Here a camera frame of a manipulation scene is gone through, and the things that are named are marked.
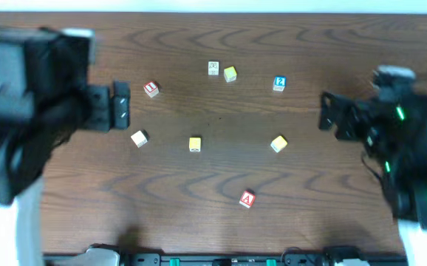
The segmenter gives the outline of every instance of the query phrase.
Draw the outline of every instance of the white wall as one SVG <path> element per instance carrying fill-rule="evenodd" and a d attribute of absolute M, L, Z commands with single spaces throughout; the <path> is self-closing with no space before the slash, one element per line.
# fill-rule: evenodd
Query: white wall
<path fill-rule="evenodd" d="M 427 13 L 427 0 L 0 0 L 0 11 Z"/>

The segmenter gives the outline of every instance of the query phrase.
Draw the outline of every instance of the cable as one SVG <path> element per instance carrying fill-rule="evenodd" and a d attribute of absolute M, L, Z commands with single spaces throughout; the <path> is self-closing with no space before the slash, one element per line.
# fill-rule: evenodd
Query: cable
<path fill-rule="evenodd" d="M 366 154 L 366 152 L 363 151 L 361 153 L 361 162 L 368 169 L 368 171 L 371 172 L 371 174 L 373 175 L 373 177 L 376 178 L 379 181 L 379 183 L 382 185 L 383 179 L 381 178 L 381 176 L 375 170 L 373 170 L 370 166 L 368 166 L 368 164 L 364 161 L 365 157 L 368 157 L 368 154 Z"/>
<path fill-rule="evenodd" d="M 301 248 L 299 248 L 299 247 L 290 247 L 290 248 L 286 248 L 286 250 L 282 253 L 282 255 L 281 255 L 281 260 L 280 260 L 279 262 L 284 262 L 284 260 L 283 260 L 284 255 L 287 255 L 287 254 L 289 254 L 289 253 L 292 253 L 292 252 L 289 252 L 289 251 L 291 251 L 291 250 L 299 250 L 299 251 L 303 251 L 303 250 L 302 250 Z M 304 256 L 306 257 L 307 261 L 309 261 L 310 263 L 312 263 L 312 265 L 315 265 L 314 261 L 309 257 L 309 255 L 304 254 Z"/>

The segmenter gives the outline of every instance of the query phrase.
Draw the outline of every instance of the green led light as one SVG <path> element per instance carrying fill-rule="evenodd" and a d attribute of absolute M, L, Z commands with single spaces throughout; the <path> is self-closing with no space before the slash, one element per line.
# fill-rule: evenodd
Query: green led light
<path fill-rule="evenodd" d="M 404 115 L 404 111 L 403 111 L 402 107 L 400 107 L 400 106 L 396 107 L 396 111 L 397 111 L 397 114 L 399 115 L 399 118 L 401 120 L 406 119 L 406 116 Z"/>
<path fill-rule="evenodd" d="M 389 173 L 391 171 L 391 166 L 389 165 L 389 162 L 386 162 L 385 166 L 386 166 L 386 172 Z"/>
<path fill-rule="evenodd" d="M 169 266 L 180 266 L 181 260 L 180 259 L 170 259 L 169 260 Z"/>
<path fill-rule="evenodd" d="M 266 266 L 276 266 L 276 260 L 275 259 L 267 259 L 266 260 Z"/>

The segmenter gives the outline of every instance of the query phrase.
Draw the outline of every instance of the black bracket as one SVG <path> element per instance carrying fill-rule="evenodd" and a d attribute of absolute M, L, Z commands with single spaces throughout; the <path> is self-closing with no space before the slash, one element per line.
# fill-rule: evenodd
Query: black bracket
<path fill-rule="evenodd" d="M 130 126 L 130 87 L 126 82 L 115 81 L 114 96 L 108 86 L 89 86 L 86 98 L 92 113 L 82 129 L 108 132 L 110 129 L 127 129 Z"/>
<path fill-rule="evenodd" d="M 328 131 L 337 125 L 335 137 L 338 140 L 358 140 L 355 127 L 359 123 L 355 102 L 341 95 L 323 92 L 321 95 L 320 130 Z"/>

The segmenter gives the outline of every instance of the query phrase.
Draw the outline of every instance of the white block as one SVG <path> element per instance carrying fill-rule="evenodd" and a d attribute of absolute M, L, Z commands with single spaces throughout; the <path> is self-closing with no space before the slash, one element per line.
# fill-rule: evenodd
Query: white block
<path fill-rule="evenodd" d="M 134 133 L 131 136 L 131 139 L 138 146 L 138 148 L 140 148 L 141 146 L 143 146 L 145 143 L 148 142 L 148 140 L 146 139 L 146 136 L 141 131 Z"/>
<path fill-rule="evenodd" d="M 286 77 L 276 76 L 274 78 L 273 90 L 277 92 L 284 91 L 286 87 Z"/>
<path fill-rule="evenodd" d="M 143 87 L 145 89 L 146 94 L 152 98 L 156 96 L 158 93 L 160 93 L 160 89 L 157 87 L 156 83 L 153 81 L 149 81 L 145 86 Z"/>
<path fill-rule="evenodd" d="M 216 61 L 208 62 L 208 74 L 209 75 L 219 75 L 220 64 Z"/>

